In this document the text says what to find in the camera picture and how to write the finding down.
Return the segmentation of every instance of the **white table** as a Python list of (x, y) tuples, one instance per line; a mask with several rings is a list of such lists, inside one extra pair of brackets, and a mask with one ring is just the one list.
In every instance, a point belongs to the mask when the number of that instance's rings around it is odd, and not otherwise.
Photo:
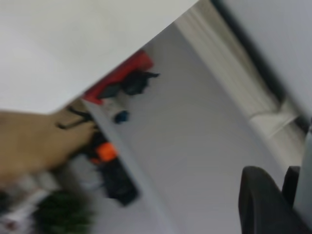
[(0, 110), (48, 114), (197, 0), (0, 0)]

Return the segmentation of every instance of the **black object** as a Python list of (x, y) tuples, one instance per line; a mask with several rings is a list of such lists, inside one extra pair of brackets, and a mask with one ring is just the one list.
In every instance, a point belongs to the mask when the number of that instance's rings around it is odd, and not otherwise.
[(82, 119), (78, 120), (78, 121), (76, 121), (74, 123), (70, 123), (68, 125), (63, 125), (61, 123), (57, 123), (56, 126), (58, 128), (61, 128), (61, 129), (64, 129), (64, 130), (68, 130), (68, 129), (76, 127), (76, 126), (78, 126), (78, 125), (80, 125), (82, 123), (86, 123), (86, 122), (89, 122), (89, 121), (94, 121), (92, 115), (90, 113), (88, 113), (88, 112), (77, 111), (72, 106), (67, 107), (67, 110), (69, 112), (73, 113), (73, 114), (81, 116)]
[(261, 168), (243, 169), (238, 209), (243, 234), (312, 234)]
[(299, 172), (300, 167), (291, 166), (288, 168), (284, 178), (282, 194), (291, 207), (293, 207), (294, 197), (296, 195)]
[(104, 188), (109, 198), (116, 199), (121, 205), (127, 206), (138, 197), (138, 191), (130, 180), (118, 158), (99, 166), (104, 180)]
[(10, 206), (10, 197), (5, 192), (0, 192), (0, 215), (7, 212)]
[(139, 192), (118, 158), (105, 162), (96, 153), (96, 148), (107, 142), (101, 132), (94, 133), (87, 157), (96, 165), (103, 179), (106, 195), (116, 199), (122, 206), (127, 206), (138, 197)]
[(148, 79), (158, 77), (159, 74), (143, 71), (133, 71), (121, 82), (121, 88), (127, 95), (142, 94), (148, 86)]
[(113, 98), (121, 90), (120, 83), (111, 83), (107, 85), (104, 90), (97, 96), (99, 99)]

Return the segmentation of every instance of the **white wall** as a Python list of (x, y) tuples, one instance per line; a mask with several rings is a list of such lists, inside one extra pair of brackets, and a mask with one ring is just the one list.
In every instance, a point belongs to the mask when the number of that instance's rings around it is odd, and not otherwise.
[(222, 0), (303, 111), (312, 116), (312, 1)]

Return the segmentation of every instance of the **floor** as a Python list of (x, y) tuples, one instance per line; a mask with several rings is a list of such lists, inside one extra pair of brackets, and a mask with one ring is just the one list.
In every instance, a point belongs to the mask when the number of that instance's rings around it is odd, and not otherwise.
[[(161, 76), (127, 101), (130, 121), (113, 126), (140, 166), (139, 173), (126, 163), (130, 174), (143, 198), (147, 186), (156, 189), (179, 233), (241, 233), (237, 200), (243, 167), (264, 168), (279, 186), (284, 175), (174, 25), (145, 49)], [(130, 160), (127, 154), (120, 157)], [(98, 213), (95, 233), (162, 233), (150, 219), (157, 204), (139, 200), (120, 209), (98, 192), (89, 194)]]

